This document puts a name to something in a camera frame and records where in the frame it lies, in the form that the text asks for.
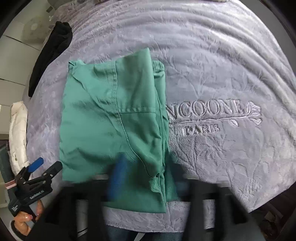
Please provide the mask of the person's left hand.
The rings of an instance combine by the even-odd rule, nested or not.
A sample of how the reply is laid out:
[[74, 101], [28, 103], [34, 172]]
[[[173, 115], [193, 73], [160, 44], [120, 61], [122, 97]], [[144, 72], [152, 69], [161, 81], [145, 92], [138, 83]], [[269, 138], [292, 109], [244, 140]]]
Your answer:
[[[40, 200], [38, 200], [37, 202], [37, 209], [36, 209], [36, 221], [39, 220], [39, 218], [41, 217], [42, 213], [44, 211], [44, 205], [43, 202]], [[29, 234], [29, 232], [31, 231], [31, 228], [28, 226], [27, 222], [31, 221], [33, 219], [33, 216], [20, 211], [17, 216], [14, 218], [14, 227], [16, 228], [16, 230], [21, 233], [24, 236], [27, 236]]]

